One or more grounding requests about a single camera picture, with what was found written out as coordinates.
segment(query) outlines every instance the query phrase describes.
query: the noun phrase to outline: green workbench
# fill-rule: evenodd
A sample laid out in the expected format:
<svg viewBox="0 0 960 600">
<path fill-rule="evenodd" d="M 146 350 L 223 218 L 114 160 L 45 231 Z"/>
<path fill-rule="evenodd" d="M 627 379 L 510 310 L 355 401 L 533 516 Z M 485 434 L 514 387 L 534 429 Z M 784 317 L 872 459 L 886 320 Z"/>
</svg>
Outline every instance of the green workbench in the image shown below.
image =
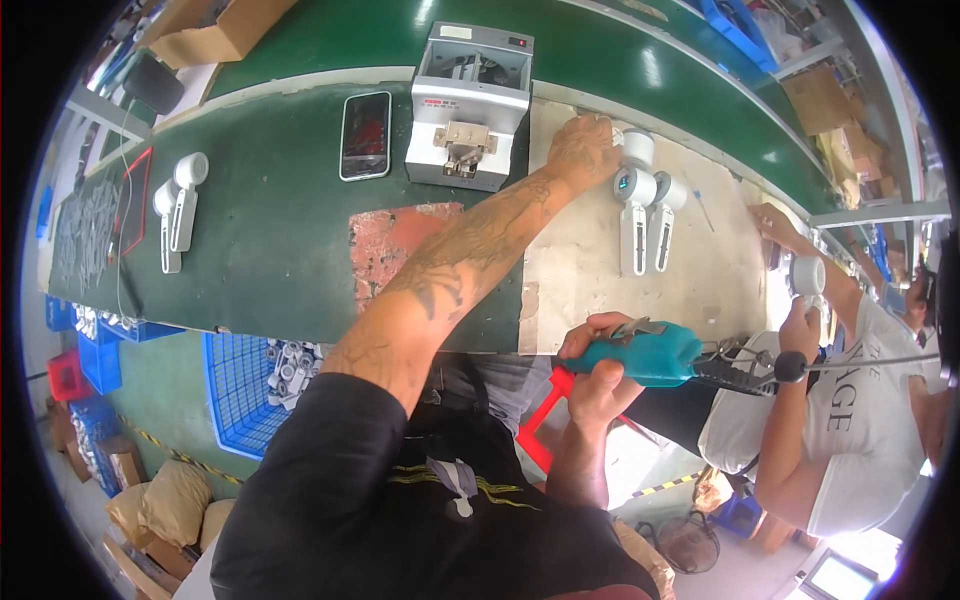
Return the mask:
<svg viewBox="0 0 960 600">
<path fill-rule="evenodd" d="M 702 19 L 672 0 L 647 3 L 669 21 L 626 3 L 606 2 L 633 11 L 699 52 L 710 52 L 799 130 L 780 87 L 770 85 L 773 80 L 738 51 L 732 53 Z M 535 79 L 652 114 L 739 159 L 811 212 L 830 209 L 823 175 L 783 129 L 729 83 L 647 33 L 556 0 L 377 0 L 361 12 L 350 3 L 300 0 L 244 60 L 223 66 L 211 97 L 304 73 L 416 64 L 436 20 L 535 36 Z M 394 94 L 393 171 L 383 179 L 346 183 L 337 175 L 343 102 L 373 89 Z M 154 148 L 148 202 L 173 175 L 180 157 L 202 151 L 211 165 L 198 189 L 193 245 L 183 255 L 182 271 L 168 276 L 160 271 L 159 218 L 149 207 L 145 237 L 123 259 L 143 316 L 205 330 L 337 341 L 355 317 L 351 215 L 424 203 L 459 202 L 469 208 L 487 196 L 407 180 L 403 157 L 411 119 L 407 83 L 324 85 L 213 110 L 129 151 L 133 158 L 148 144 Z M 526 137 L 520 132 L 517 140 Z M 527 154 L 525 142 L 515 145 L 511 180 L 526 175 Z M 84 189 L 107 173 L 119 179 L 119 162 L 89 178 Z M 55 250 L 52 295 L 116 312 L 115 269 L 81 295 L 78 278 L 66 281 L 58 264 Z M 514 266 L 467 316 L 447 348 L 516 350 L 521 269 Z M 130 310 L 128 303 L 124 306 Z"/>
</svg>

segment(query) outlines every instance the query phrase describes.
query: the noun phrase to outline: tattooed arm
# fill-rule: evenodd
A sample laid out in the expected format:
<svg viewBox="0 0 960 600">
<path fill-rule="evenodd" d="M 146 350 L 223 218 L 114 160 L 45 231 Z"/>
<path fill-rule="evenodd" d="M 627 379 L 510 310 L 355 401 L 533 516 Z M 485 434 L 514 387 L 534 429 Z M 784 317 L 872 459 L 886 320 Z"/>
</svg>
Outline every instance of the tattooed arm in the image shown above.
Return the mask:
<svg viewBox="0 0 960 600">
<path fill-rule="evenodd" d="M 407 260 L 324 362 L 393 394 L 409 417 L 434 354 L 567 204 L 617 168 L 610 120 L 575 117 L 546 164 L 457 215 Z"/>
</svg>

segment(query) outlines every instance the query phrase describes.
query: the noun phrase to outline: blue basket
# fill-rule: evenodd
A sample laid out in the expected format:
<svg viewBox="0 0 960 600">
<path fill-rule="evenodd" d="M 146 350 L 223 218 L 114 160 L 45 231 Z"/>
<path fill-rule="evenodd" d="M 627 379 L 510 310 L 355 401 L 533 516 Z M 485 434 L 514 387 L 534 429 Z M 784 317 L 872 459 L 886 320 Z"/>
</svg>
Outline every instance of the blue basket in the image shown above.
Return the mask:
<svg viewBox="0 0 960 600">
<path fill-rule="evenodd" d="M 113 498 L 120 493 L 120 482 L 117 481 L 109 456 L 96 443 L 120 434 L 117 415 L 110 403 L 100 396 L 70 402 L 69 406 L 70 415 L 84 425 L 86 435 L 90 439 L 93 464 L 100 481 L 103 482 L 101 487 L 109 497 Z"/>
<path fill-rule="evenodd" d="M 149 342 L 150 340 L 155 340 L 156 338 L 162 338 L 167 335 L 183 333 L 186 331 L 186 329 L 174 327 L 172 325 L 149 322 L 138 324 L 136 327 L 127 330 L 124 329 L 120 324 L 111 325 L 107 323 L 106 319 L 99 319 L 97 326 L 100 327 L 100 330 L 105 329 L 120 339 L 133 342 L 134 344 Z"/>
<path fill-rule="evenodd" d="M 700 7 L 704 11 L 707 23 L 720 35 L 730 40 L 760 69 L 767 73 L 776 71 L 778 69 L 777 60 L 770 52 L 770 46 L 767 45 L 767 40 L 763 38 L 763 33 L 760 32 L 760 28 L 754 21 L 754 16 L 750 14 L 750 9 L 744 6 L 740 0 L 727 0 L 727 3 L 736 12 L 747 31 L 742 31 L 736 24 L 731 23 L 727 16 L 720 12 L 715 0 L 700 0 Z"/>
<path fill-rule="evenodd" d="M 73 310 L 73 306 L 70 307 L 70 326 L 73 327 L 77 324 L 77 313 Z M 87 340 L 88 342 L 96 346 L 107 346 L 109 344 L 116 344 L 117 342 L 122 342 L 121 338 L 116 333 L 113 333 L 109 329 L 104 329 L 102 327 L 103 323 L 101 319 L 97 319 L 97 337 L 90 339 L 83 335 L 81 332 L 77 332 L 77 338 L 82 340 Z"/>
<path fill-rule="evenodd" d="M 267 403 L 267 377 L 275 363 L 264 354 L 266 347 L 266 338 L 203 335 L 206 402 L 217 444 L 258 461 L 290 414 L 282 406 Z"/>
<path fill-rule="evenodd" d="M 118 390 L 123 385 L 120 377 L 120 353 L 118 344 L 97 345 L 85 335 L 77 336 L 80 351 L 80 369 L 86 380 L 100 394 Z"/>
<path fill-rule="evenodd" d="M 70 315 L 73 315 L 74 319 L 77 318 L 77 314 L 73 311 L 73 306 L 70 302 L 54 298 L 47 294 L 45 312 L 47 329 L 54 332 L 72 329 L 73 322 L 70 320 Z"/>
</svg>

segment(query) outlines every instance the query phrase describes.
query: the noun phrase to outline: phone screen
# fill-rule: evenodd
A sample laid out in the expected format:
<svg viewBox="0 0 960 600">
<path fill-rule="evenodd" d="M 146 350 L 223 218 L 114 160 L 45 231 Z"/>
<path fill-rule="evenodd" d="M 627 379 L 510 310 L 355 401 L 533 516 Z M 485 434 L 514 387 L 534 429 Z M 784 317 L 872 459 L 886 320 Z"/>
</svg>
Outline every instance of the phone screen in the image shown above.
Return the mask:
<svg viewBox="0 0 960 600">
<path fill-rule="evenodd" d="M 340 177 L 361 180 L 390 170 L 390 93 L 347 98 Z"/>
</svg>

